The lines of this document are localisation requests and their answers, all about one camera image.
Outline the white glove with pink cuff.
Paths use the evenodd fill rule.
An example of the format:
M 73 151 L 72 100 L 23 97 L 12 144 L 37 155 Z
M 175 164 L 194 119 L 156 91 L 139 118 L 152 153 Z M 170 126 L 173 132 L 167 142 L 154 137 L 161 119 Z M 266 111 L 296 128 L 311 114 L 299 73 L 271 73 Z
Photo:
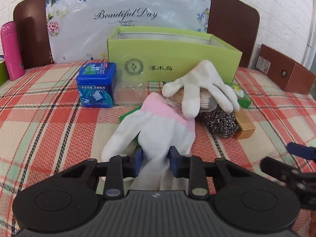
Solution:
M 168 104 L 162 95 L 151 93 L 140 109 L 126 116 L 118 125 L 103 148 L 101 159 L 107 162 L 122 154 L 137 139 L 145 161 L 130 188 L 187 190 L 188 179 L 172 175 L 167 154 L 171 146 L 175 146 L 180 155 L 190 154 L 195 138 L 195 121 L 186 119 L 181 110 Z

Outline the white work glove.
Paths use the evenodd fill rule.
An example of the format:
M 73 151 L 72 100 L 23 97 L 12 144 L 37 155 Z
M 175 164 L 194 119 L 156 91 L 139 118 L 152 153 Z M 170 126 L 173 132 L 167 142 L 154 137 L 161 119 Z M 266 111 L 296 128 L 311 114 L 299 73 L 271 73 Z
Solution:
M 162 95 L 170 98 L 182 88 L 184 89 L 182 112 L 187 119 L 194 119 L 200 112 L 202 88 L 213 96 L 224 112 L 238 112 L 240 109 L 237 95 L 223 82 L 214 64 L 209 60 L 202 60 L 185 76 L 166 83 L 162 88 Z

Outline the clear plastic cup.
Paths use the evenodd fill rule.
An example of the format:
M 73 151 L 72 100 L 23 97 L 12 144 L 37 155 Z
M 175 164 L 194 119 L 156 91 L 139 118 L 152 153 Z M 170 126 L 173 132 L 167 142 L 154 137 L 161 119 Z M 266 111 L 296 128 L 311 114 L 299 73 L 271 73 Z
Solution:
M 144 56 L 128 54 L 117 63 L 115 104 L 121 106 L 141 105 L 146 98 L 149 80 L 149 63 Z

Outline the steel wool scrubber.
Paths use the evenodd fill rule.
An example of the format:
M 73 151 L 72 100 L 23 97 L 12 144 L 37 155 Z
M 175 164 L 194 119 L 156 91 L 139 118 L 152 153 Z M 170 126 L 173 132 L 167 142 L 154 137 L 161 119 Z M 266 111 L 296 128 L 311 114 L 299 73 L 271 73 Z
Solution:
M 219 137 L 233 137 L 240 128 L 235 115 L 224 112 L 219 105 L 212 111 L 201 112 L 200 117 L 210 134 Z

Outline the golden orange small box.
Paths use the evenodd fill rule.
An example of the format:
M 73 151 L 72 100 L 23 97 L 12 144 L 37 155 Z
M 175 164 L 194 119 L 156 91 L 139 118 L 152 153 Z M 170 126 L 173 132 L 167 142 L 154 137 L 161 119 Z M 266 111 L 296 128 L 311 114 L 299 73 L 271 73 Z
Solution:
M 250 138 L 256 130 L 256 126 L 247 116 L 245 111 L 243 109 L 240 109 L 239 112 L 236 112 L 235 119 L 237 124 L 239 125 L 239 128 L 236 131 L 234 138 L 237 140 Z

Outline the brown cardboard box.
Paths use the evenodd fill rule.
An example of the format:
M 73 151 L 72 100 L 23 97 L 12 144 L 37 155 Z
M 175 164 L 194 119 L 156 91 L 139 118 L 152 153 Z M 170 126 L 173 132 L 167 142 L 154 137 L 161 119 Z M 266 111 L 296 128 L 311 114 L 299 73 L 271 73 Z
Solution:
M 268 76 L 283 91 L 307 95 L 315 75 L 292 58 L 261 45 L 256 69 Z

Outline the green floral small box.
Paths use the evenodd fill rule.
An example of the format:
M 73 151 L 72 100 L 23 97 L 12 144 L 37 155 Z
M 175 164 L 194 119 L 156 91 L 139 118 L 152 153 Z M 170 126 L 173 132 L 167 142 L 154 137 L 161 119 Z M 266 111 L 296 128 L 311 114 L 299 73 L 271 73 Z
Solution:
M 238 100 L 239 105 L 243 109 L 248 109 L 252 103 L 252 100 L 248 96 L 246 91 L 240 85 L 236 85 L 236 84 L 231 85 L 231 88 L 234 90 L 234 92 L 237 95 L 237 100 Z

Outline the blue gum container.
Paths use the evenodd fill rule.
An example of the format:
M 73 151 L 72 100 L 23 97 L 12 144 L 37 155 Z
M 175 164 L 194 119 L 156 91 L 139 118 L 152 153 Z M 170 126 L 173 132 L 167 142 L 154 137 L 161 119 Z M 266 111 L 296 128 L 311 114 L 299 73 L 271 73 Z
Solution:
M 76 77 L 81 105 L 86 108 L 112 108 L 116 83 L 116 64 L 89 61 Z

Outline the large green cardboard box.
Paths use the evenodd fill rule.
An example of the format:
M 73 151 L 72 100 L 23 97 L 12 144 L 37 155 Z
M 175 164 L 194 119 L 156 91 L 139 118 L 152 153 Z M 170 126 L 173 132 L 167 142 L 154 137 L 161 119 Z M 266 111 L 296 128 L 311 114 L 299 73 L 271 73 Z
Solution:
M 211 61 L 226 84 L 233 81 L 242 52 L 213 34 L 168 27 L 124 26 L 107 39 L 108 59 L 128 54 L 144 56 L 149 80 L 170 82 L 188 73 L 200 61 Z

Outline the green object at left edge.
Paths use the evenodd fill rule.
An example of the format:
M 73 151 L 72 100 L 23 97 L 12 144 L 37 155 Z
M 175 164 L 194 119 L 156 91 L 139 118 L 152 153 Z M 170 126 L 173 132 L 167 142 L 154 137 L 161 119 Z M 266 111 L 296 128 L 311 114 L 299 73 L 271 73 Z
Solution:
M 0 55 L 0 86 L 9 80 L 7 66 L 3 55 Z

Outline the pink thermos bottle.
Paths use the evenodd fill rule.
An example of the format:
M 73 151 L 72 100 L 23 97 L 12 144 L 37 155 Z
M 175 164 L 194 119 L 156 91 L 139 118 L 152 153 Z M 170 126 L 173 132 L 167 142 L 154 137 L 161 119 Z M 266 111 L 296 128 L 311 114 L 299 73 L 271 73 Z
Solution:
M 13 21 L 1 27 L 1 44 L 9 78 L 14 81 L 25 74 L 25 69 L 21 59 L 16 24 Z

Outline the dark brown wooden headboard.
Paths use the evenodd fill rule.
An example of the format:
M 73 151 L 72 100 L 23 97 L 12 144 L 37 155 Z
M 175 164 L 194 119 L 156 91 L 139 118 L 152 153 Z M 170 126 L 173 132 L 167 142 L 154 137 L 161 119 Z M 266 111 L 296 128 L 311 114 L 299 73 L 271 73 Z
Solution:
M 46 31 L 46 0 L 24 0 L 13 10 L 23 65 L 26 69 L 53 64 Z M 233 45 L 243 54 L 240 67 L 248 67 L 259 29 L 259 12 L 240 0 L 212 0 L 207 32 Z

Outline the floral Beautiful Day pillow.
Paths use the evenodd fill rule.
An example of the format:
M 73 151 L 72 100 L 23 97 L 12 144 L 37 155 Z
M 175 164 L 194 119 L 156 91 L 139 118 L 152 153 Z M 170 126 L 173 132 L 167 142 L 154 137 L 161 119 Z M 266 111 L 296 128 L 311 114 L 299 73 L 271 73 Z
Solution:
M 153 26 L 207 31 L 211 0 L 46 0 L 56 63 L 107 59 L 116 27 Z

